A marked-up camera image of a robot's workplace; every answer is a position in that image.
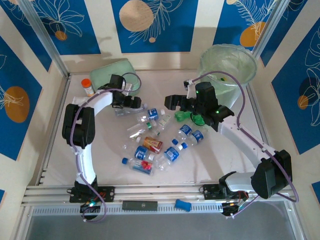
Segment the blue label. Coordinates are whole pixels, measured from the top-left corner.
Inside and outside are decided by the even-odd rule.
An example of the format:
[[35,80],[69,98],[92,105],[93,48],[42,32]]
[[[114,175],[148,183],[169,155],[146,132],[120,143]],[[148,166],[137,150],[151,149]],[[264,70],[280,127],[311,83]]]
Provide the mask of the blue label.
[[191,135],[194,136],[197,143],[200,143],[204,139],[204,136],[199,130],[194,131],[193,133],[191,133]]
[[191,129],[191,127],[189,127],[188,125],[183,125],[181,128],[180,128],[180,130],[182,131],[182,132],[184,132],[185,133],[185,135],[187,135],[187,136],[189,136],[190,135],[190,133],[192,132],[192,129]]
[[171,160],[171,162],[174,162],[179,157],[179,152],[175,150],[172,146],[169,147],[164,154],[168,159]]
[[152,170],[152,163],[142,160],[136,160],[132,169],[150,175]]
[[150,120],[158,120],[159,119],[157,109],[155,109],[155,108],[148,110],[148,116],[149,116]]
[[147,151],[148,151],[148,148],[146,148],[145,146],[138,146],[137,149],[135,150],[134,156],[137,159],[143,160],[147,155]]

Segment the gray floor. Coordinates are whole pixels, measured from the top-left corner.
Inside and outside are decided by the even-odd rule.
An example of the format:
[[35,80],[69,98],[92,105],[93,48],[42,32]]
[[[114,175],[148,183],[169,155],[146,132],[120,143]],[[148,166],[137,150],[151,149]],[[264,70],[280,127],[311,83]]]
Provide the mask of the gray floor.
[[235,219],[221,213],[110,215],[102,223],[80,216],[34,216],[27,240],[293,240],[282,202],[255,202]]

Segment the white table surface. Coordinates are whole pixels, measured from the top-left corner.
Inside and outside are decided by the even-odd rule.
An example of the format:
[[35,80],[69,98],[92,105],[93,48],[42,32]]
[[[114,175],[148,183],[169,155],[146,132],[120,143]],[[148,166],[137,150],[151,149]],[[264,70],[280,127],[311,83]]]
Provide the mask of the white table surface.
[[[165,97],[185,95],[183,81],[196,77],[193,70],[138,71],[142,87],[137,95],[150,108],[164,107]],[[89,75],[73,75],[59,121],[48,167],[42,182],[44,185],[73,185],[76,178],[76,162],[66,140],[62,138],[62,124],[65,107],[73,97],[85,97],[81,80]],[[256,118],[248,98],[241,117],[241,123],[254,135],[261,138]],[[242,104],[240,97],[232,110],[238,114]],[[92,161],[99,184],[180,184],[217,182],[223,175],[231,172],[253,172],[251,162],[239,149],[224,136],[209,129],[208,136],[201,144],[186,149],[184,154],[167,171],[156,171],[153,176],[133,171],[123,165],[122,145],[127,140],[126,129],[135,125],[134,116],[116,117],[111,106],[104,108],[95,118],[95,138],[92,144]],[[164,149],[170,145],[173,136],[182,123],[172,121],[170,127],[159,136]]]

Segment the white cap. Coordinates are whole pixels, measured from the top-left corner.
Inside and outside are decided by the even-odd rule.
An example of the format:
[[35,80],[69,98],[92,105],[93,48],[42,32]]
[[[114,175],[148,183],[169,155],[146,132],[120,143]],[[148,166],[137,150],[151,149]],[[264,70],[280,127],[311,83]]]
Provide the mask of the white cap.
[[153,155],[153,154],[150,154],[150,155],[149,155],[149,160],[150,160],[150,161],[153,161],[154,158],[155,158],[155,155]]
[[153,127],[157,126],[157,123],[156,123],[155,120],[151,120],[150,123],[151,123],[151,125],[152,125]]
[[184,149],[184,147],[183,147],[181,144],[176,145],[176,147],[177,147],[179,150]]

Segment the green plastic container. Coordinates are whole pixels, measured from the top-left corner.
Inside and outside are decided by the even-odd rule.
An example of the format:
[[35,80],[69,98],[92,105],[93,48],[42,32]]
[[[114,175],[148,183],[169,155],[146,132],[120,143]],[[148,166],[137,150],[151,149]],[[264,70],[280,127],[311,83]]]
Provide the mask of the green plastic container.
[[[90,80],[92,82],[93,89],[97,91],[98,88],[109,83],[112,74],[122,76],[125,73],[136,73],[135,69],[126,58],[107,66],[97,68],[90,72]],[[126,83],[132,84],[131,90],[138,89],[140,83],[135,75],[127,74],[124,78]],[[134,91],[129,95],[134,96],[138,94],[139,91],[140,90]]]

